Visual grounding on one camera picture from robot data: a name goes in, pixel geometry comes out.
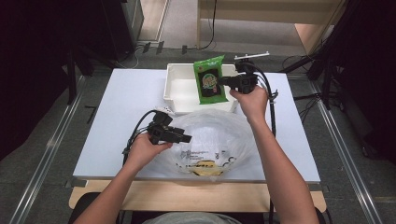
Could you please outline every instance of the person's right arm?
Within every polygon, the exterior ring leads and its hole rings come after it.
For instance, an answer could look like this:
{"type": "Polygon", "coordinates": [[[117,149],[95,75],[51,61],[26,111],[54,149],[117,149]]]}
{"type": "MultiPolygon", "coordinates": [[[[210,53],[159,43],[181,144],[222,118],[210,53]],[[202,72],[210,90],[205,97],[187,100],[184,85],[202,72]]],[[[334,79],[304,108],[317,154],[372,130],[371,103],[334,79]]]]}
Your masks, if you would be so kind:
{"type": "Polygon", "coordinates": [[[256,87],[250,94],[230,91],[247,116],[262,160],[268,190],[280,223],[318,223],[308,186],[283,152],[265,121],[268,93],[256,87]]]}

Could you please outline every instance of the metal track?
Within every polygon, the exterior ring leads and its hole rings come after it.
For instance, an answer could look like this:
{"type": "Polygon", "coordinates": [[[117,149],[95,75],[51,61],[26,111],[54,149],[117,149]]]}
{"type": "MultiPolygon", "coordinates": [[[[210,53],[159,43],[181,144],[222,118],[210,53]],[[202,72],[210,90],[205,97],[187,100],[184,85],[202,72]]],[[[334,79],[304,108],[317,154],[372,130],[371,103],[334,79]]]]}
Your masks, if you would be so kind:
{"type": "MultiPolygon", "coordinates": [[[[320,92],[317,82],[311,81],[311,88],[313,93],[320,92]]],[[[353,189],[355,190],[356,196],[361,203],[361,208],[364,212],[364,215],[366,215],[368,223],[383,223],[378,211],[376,210],[374,200],[366,185],[364,184],[361,174],[359,173],[355,162],[349,154],[347,145],[338,130],[334,118],[332,117],[332,111],[327,110],[326,106],[322,102],[318,103],[318,107],[332,136],[332,140],[335,143],[335,148],[337,149],[340,159],[346,169],[346,173],[353,189]]]]}
{"type": "Polygon", "coordinates": [[[41,185],[44,182],[44,179],[47,175],[47,172],[52,164],[52,161],[58,151],[58,147],[64,138],[64,134],[69,126],[70,120],[73,118],[74,113],[78,107],[78,103],[81,99],[82,91],[84,90],[87,83],[87,78],[81,76],[78,80],[78,95],[76,99],[72,102],[71,105],[68,105],[64,114],[61,118],[61,121],[58,124],[58,127],[55,130],[55,133],[51,137],[51,139],[47,143],[46,151],[44,152],[43,157],[41,158],[40,163],[35,169],[35,173],[33,174],[28,186],[26,187],[24,193],[22,194],[20,203],[18,204],[17,209],[14,212],[10,224],[20,224],[24,223],[27,218],[29,211],[32,207],[33,202],[35,201],[35,197],[38,194],[38,191],[41,188],[41,185]]]}

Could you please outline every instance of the hand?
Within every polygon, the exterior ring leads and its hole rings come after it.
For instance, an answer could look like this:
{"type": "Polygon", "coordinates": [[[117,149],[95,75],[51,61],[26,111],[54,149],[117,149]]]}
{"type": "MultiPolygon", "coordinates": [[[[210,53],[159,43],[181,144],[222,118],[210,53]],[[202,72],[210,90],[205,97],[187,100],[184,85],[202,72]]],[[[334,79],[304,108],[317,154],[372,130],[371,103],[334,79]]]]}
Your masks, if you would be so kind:
{"type": "Polygon", "coordinates": [[[268,102],[267,90],[256,86],[249,94],[230,90],[231,96],[239,101],[242,111],[247,116],[249,122],[256,119],[263,119],[268,102]]]}
{"type": "Polygon", "coordinates": [[[141,170],[145,165],[151,162],[157,154],[170,148],[172,143],[163,143],[159,145],[152,145],[149,141],[148,133],[139,134],[129,151],[128,160],[125,166],[131,167],[132,169],[141,170]]]}

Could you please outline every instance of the forearm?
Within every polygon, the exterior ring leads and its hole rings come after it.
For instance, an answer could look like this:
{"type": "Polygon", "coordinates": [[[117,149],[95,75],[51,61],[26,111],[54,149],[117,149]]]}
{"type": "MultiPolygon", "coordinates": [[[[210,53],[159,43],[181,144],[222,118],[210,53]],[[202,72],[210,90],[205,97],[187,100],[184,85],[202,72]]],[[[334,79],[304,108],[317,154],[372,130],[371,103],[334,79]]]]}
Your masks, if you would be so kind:
{"type": "Polygon", "coordinates": [[[123,167],[75,223],[114,223],[136,174],[123,167]]]}
{"type": "Polygon", "coordinates": [[[281,222],[318,222],[306,183],[283,152],[265,119],[250,120],[249,123],[256,139],[271,199],[281,222]]]}

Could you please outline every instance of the person's left arm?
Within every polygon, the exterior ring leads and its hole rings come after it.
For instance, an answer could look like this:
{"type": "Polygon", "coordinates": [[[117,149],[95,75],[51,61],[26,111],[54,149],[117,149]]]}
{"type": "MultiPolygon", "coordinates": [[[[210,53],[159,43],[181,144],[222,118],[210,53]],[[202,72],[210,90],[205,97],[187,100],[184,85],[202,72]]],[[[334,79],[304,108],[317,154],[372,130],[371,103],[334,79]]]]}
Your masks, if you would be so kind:
{"type": "Polygon", "coordinates": [[[127,162],[75,223],[115,223],[136,174],[171,146],[171,143],[152,145],[147,133],[139,134],[131,146],[127,162]]]}

